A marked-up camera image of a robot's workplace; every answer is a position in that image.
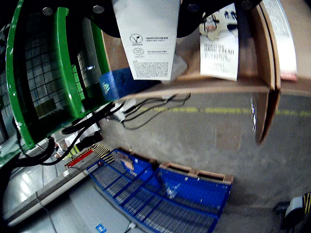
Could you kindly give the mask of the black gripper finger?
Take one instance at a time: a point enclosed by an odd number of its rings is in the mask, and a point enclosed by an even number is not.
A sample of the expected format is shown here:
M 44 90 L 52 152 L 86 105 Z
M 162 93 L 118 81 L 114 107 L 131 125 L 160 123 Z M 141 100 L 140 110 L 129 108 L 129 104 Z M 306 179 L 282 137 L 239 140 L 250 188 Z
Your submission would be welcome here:
M 260 0 L 183 0 L 179 9 L 177 38 L 190 35 L 207 16 L 232 3 L 243 10 L 251 10 L 260 2 Z
M 36 6 L 68 8 L 78 16 L 90 19 L 109 36 L 121 37 L 111 0 L 37 0 Z

